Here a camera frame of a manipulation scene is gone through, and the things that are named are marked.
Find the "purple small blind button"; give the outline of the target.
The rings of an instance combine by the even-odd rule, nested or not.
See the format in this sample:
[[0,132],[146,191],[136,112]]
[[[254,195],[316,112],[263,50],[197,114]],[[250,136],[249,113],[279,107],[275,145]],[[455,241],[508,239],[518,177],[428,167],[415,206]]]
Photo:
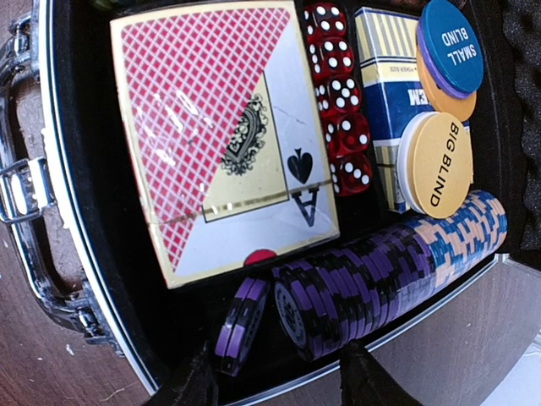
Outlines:
[[426,46],[421,22],[418,22],[418,27],[417,27],[417,43],[419,46],[422,59],[427,67],[427,70],[429,71],[429,74],[431,78],[434,80],[436,86],[440,90],[444,91],[448,96],[451,96],[456,99],[461,99],[461,100],[465,100],[468,97],[470,97],[470,95],[472,95],[472,92],[463,92],[463,91],[459,91],[455,89],[437,69],[432,57],[429,54],[429,50]]

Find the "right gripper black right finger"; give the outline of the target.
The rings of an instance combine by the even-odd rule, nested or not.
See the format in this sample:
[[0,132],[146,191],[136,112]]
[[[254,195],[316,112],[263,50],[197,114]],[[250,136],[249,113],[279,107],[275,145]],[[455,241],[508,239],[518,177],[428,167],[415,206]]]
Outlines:
[[342,349],[340,375],[342,405],[418,405],[359,340]]

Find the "row of red dice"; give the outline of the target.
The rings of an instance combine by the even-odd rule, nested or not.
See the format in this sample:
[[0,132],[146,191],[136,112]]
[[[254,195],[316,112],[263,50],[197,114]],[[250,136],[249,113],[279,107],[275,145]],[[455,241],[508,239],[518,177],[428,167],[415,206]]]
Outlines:
[[371,134],[361,110],[347,18],[338,5],[322,2],[306,6],[303,21],[333,188],[338,196],[357,195],[369,187],[373,176],[365,155]]

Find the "orange big blind button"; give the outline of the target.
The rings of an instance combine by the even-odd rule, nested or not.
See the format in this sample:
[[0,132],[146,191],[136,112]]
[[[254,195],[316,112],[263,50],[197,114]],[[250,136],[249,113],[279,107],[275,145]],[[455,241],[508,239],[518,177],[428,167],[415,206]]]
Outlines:
[[434,79],[422,58],[420,48],[417,47],[417,69],[420,83],[429,100],[430,105],[438,112],[448,112],[458,118],[461,122],[465,122],[472,116],[477,103],[477,92],[474,91],[466,99],[458,99],[447,95],[441,90]]

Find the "red card deck box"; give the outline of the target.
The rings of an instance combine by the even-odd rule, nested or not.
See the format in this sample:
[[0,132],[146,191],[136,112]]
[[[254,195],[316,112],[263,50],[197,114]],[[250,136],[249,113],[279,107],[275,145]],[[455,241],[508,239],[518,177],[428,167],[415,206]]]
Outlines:
[[110,24],[140,203],[168,288],[338,237],[292,1],[193,3]]

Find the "pink-blue poker chip stack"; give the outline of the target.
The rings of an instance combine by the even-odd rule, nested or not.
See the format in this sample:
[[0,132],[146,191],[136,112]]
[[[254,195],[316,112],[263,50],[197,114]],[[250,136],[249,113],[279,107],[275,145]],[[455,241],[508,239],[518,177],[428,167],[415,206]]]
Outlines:
[[450,217],[418,215],[407,225],[420,234],[432,253],[435,292],[492,255],[504,243],[508,231],[503,205],[484,190],[470,192]]

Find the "blue small blind button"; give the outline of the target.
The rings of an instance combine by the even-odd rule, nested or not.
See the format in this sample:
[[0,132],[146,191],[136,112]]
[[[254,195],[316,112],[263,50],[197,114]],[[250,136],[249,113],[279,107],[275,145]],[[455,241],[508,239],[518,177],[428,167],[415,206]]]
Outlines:
[[477,91],[484,77],[484,58],[462,11],[449,1],[430,1],[418,22],[440,73],[459,91]]

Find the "aluminium poker case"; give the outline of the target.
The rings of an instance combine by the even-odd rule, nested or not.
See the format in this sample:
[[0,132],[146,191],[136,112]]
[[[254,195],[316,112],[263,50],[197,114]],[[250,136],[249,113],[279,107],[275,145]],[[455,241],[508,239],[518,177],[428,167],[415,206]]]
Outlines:
[[[540,212],[533,208],[533,171],[539,160],[523,150],[537,136],[540,116],[540,4],[470,1],[465,11],[488,48],[489,77],[474,116],[488,149],[475,158],[480,186],[501,198],[511,222],[504,250],[533,259]],[[140,380],[157,389],[181,353],[165,338],[177,331],[181,297],[156,274],[156,256],[143,234],[112,77],[108,24],[112,13],[86,1],[37,1],[1,27],[1,164],[22,161],[28,143],[17,135],[12,96],[21,81],[43,85],[46,120],[41,137],[53,199],[74,218],[65,241],[82,288],[66,294],[55,274],[52,234],[44,217],[10,226],[28,283],[43,311],[89,340],[110,343],[129,358]]]

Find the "white dealer button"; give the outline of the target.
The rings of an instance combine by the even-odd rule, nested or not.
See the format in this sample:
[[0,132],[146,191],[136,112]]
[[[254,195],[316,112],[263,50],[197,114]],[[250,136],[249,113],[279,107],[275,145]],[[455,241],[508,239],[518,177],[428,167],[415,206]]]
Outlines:
[[413,187],[410,185],[408,172],[409,152],[420,125],[426,119],[434,116],[435,114],[436,112],[421,112],[409,121],[405,129],[402,131],[402,137],[400,138],[396,158],[396,173],[402,196],[404,197],[407,205],[420,214],[424,214],[425,211],[420,207],[417,198],[414,196]]

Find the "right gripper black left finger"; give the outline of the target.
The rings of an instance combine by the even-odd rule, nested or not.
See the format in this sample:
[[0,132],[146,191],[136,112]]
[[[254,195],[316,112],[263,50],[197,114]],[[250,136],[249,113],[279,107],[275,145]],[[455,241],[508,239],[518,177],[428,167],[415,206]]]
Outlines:
[[209,344],[202,343],[152,395],[148,405],[217,405],[219,387],[210,362]]

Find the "purple poker chip stack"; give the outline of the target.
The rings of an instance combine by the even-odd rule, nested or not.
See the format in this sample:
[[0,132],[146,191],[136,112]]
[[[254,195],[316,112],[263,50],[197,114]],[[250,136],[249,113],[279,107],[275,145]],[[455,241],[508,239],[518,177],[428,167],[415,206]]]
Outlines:
[[273,268],[281,325],[313,361],[369,335],[435,291],[436,256],[408,226],[393,226]]

